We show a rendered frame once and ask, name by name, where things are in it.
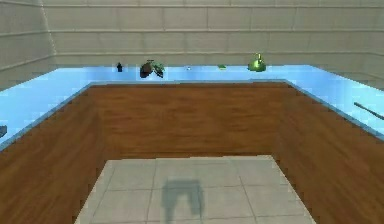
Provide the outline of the grey long utensil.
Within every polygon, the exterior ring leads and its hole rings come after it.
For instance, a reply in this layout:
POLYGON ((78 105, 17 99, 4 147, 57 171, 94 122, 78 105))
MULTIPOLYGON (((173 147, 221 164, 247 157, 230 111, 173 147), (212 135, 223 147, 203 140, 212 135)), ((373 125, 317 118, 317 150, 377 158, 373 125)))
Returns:
POLYGON ((372 114, 373 116, 381 119, 381 120, 384 120, 384 116, 383 115, 380 115, 379 113, 373 111, 373 110, 370 110, 369 108, 363 106, 362 104, 358 103, 358 102, 354 102, 353 103, 356 107, 359 107, 360 109, 362 110, 365 110, 367 111, 368 113, 372 114))

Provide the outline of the wooden cabinet with blue worktop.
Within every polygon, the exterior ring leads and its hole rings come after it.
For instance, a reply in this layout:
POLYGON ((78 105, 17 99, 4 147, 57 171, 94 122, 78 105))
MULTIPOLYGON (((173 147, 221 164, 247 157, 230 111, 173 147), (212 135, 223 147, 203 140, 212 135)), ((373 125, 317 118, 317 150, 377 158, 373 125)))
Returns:
POLYGON ((273 156, 318 224, 384 224, 384 91, 305 65, 62 68, 0 91, 0 224, 73 224, 111 159, 273 156))

